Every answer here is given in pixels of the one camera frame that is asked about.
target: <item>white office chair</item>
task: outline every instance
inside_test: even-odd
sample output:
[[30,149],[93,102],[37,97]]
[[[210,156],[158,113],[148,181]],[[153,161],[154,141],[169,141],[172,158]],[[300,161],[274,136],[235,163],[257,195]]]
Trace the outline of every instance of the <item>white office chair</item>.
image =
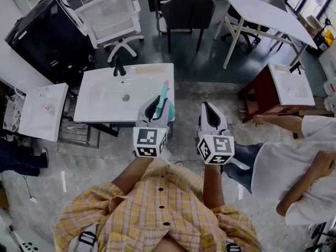
[[94,48],[102,43],[104,48],[115,45],[111,52],[108,62],[121,47],[124,47],[133,56],[137,57],[136,52],[131,49],[128,42],[139,39],[143,36],[139,23],[140,5],[138,0],[94,0],[86,5],[77,8],[75,12],[87,26],[88,35]]

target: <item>faucet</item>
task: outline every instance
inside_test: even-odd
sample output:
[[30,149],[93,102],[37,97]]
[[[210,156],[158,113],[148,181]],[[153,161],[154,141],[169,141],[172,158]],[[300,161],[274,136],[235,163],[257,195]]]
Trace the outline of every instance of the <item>faucet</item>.
[[114,65],[114,72],[113,75],[116,77],[118,75],[118,71],[121,76],[126,75],[126,70],[121,64],[121,60],[118,55],[114,55],[112,58],[112,64]]

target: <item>yellow plaid shirt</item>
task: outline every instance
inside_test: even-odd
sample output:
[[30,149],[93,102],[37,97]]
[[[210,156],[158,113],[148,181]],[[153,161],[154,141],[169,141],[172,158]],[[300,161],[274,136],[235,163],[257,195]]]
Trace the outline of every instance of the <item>yellow plaid shirt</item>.
[[187,251],[226,251],[227,238],[242,251],[261,251],[248,217],[234,207],[208,209],[203,179],[154,160],[125,195],[112,183],[95,186],[64,210],[55,229],[56,251],[98,222],[99,251],[150,251],[168,234]]

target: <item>black refrigerator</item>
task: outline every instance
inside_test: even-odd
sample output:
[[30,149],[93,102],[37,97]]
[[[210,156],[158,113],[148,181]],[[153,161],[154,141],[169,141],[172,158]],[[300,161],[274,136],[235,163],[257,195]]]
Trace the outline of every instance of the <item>black refrigerator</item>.
[[80,19],[62,0],[41,0],[17,21],[5,41],[53,83],[81,83],[93,47]]

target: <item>person's hand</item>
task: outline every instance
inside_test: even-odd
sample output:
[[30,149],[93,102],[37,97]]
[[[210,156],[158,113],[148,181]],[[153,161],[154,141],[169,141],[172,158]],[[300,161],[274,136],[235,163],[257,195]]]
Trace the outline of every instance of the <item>person's hand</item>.
[[252,123],[255,123],[255,125],[262,125],[265,121],[265,116],[263,115],[255,115],[252,119]]
[[313,174],[316,179],[328,176],[335,169],[335,159],[336,153],[319,151],[308,171]]

